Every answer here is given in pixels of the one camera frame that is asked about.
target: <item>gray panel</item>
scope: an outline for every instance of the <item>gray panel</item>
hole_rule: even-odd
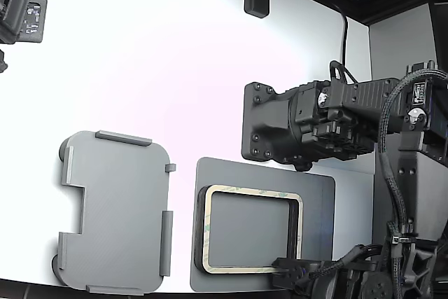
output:
[[[210,265],[271,266],[277,257],[286,256],[288,218],[285,200],[216,193],[211,203]],[[254,232],[263,232],[256,246]],[[238,237],[238,243],[226,244],[228,237]]]
[[[398,175],[398,185],[409,190],[403,198],[407,215],[414,219],[415,232],[419,239],[438,241],[448,219],[448,169],[418,152],[402,152],[398,164],[404,171]]]
[[[202,158],[197,164],[195,189],[195,224],[193,228],[193,248],[190,284],[196,292],[266,291],[272,289],[268,274],[207,274],[195,265],[196,221],[199,217],[197,197],[203,187],[214,184],[297,193],[303,201],[302,258],[331,260],[333,252],[333,222],[335,208],[335,182],[329,176],[242,164],[213,158]],[[253,212],[265,211],[260,216]],[[272,263],[278,257],[285,257],[287,239],[288,206],[271,200],[260,202],[249,196],[217,197],[212,204],[210,242],[214,263],[246,264],[257,261]],[[261,225],[261,220],[269,225]],[[215,232],[213,228],[223,228],[225,232]],[[240,237],[244,228],[250,229]],[[229,249],[222,244],[241,244],[245,249]]]
[[[79,132],[59,151],[62,184],[82,188],[83,205],[81,232],[59,233],[58,279],[91,293],[155,291],[169,275],[171,251],[164,246],[172,225],[165,149],[149,139]]]
[[[436,60],[429,6],[414,8],[370,26],[370,55],[374,80],[402,78],[408,64]],[[387,149],[394,172],[397,172],[399,144],[399,134],[388,136]],[[374,179],[372,243],[382,244],[392,204],[378,158]]]

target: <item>white surface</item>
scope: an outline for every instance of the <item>white surface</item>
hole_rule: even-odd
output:
[[[58,232],[78,232],[81,195],[60,185],[57,152],[77,131],[108,130],[151,138],[178,165],[171,277],[159,291],[192,291],[196,163],[243,162],[244,86],[281,92],[327,79],[340,57],[338,13],[310,0],[271,4],[260,20],[244,13],[243,0],[49,0],[44,42],[4,48],[0,278],[58,284],[50,262]],[[353,21],[347,61],[360,81],[370,79],[368,29]],[[372,156],[341,164],[321,162],[350,171],[313,171],[337,183],[336,258],[370,241],[375,170]]]

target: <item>black cable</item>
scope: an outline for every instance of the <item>black cable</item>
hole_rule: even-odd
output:
[[[344,20],[344,34],[342,35],[342,56],[341,56],[341,63],[345,67],[345,59],[347,54],[347,34],[349,33],[349,21],[347,19],[347,16],[344,12],[342,12],[341,8],[333,4],[333,7],[336,8],[336,10],[341,14],[342,19]]]
[[[363,245],[357,245],[352,250],[350,250],[344,257],[335,261],[332,265],[321,267],[316,271],[310,272],[296,281],[295,285],[301,287],[307,284],[309,281],[317,279],[319,277],[330,274],[338,269],[343,268],[345,265],[353,262],[354,260],[360,258],[366,252]]]
[[[389,125],[389,118],[391,115],[391,109],[394,101],[398,95],[403,91],[403,89],[414,81],[420,80],[422,78],[440,78],[444,81],[448,81],[448,75],[440,70],[436,69],[422,69],[415,71],[406,75],[392,90],[390,95],[386,98],[384,102],[383,109],[381,110],[381,115],[379,118],[378,127],[378,154],[379,162],[381,166],[381,172],[383,173],[384,180],[388,186],[389,192],[392,197],[392,204],[396,207],[396,214],[398,215],[398,222],[394,219],[393,222],[388,223],[388,229],[391,234],[399,235],[400,233],[405,233],[405,226],[407,225],[406,207],[403,200],[403,195],[395,180],[393,174],[391,162],[387,156],[386,148],[386,136]],[[403,291],[401,284],[401,258],[394,256],[392,260],[392,278],[393,278],[393,294],[395,299],[402,299]]]
[[[395,176],[393,174],[393,169],[389,161],[389,157],[387,156],[387,150],[386,150],[387,128],[389,124],[389,118],[391,115],[391,109],[398,95],[410,83],[419,80],[421,78],[428,78],[428,77],[436,77],[444,80],[447,79],[447,75],[445,72],[436,69],[422,69],[406,75],[394,87],[390,95],[386,98],[386,101],[384,102],[383,109],[381,110],[381,115],[379,118],[379,127],[378,127],[379,162],[384,180],[386,181],[386,184],[392,194],[392,199],[394,201],[392,203],[397,207],[396,210],[398,214],[398,229],[400,232],[402,231],[402,228],[404,228],[404,226],[407,225],[406,208],[403,195],[401,194],[401,191],[398,188]]]
[[[336,71],[339,73],[341,82],[347,83],[347,78],[345,76],[347,74],[349,78],[353,81],[353,83],[358,83],[355,76],[353,76],[351,72],[342,63],[333,60],[330,62],[330,78],[337,78]]]

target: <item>gray plastic panel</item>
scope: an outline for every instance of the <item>gray plastic panel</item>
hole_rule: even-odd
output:
[[[196,267],[196,239],[201,235],[198,197],[211,185],[296,193],[303,201],[302,258],[331,260],[335,182],[329,176],[297,173],[213,158],[197,163],[195,224],[190,285],[196,292],[266,291],[268,274],[209,274]],[[212,265],[268,266],[286,257],[288,203],[285,200],[216,193],[211,201],[209,260]]]
[[[84,131],[59,151],[62,185],[83,188],[83,205],[81,232],[59,233],[55,275],[91,293],[155,291],[169,275],[171,254],[165,149],[150,139]]]

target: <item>rounded rectangle frame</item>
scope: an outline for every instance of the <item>rounded rectangle frame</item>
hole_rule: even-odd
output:
[[[195,240],[196,267],[209,274],[262,274],[274,273],[276,267],[252,266],[211,266],[209,262],[211,198],[214,193],[232,193],[253,197],[273,197],[289,201],[288,221],[288,258],[300,259],[302,255],[302,228],[303,228],[303,201],[296,193],[283,193],[272,190],[253,188],[240,188],[224,185],[211,185],[204,187],[198,194],[199,209],[203,209],[198,218],[198,227]]]

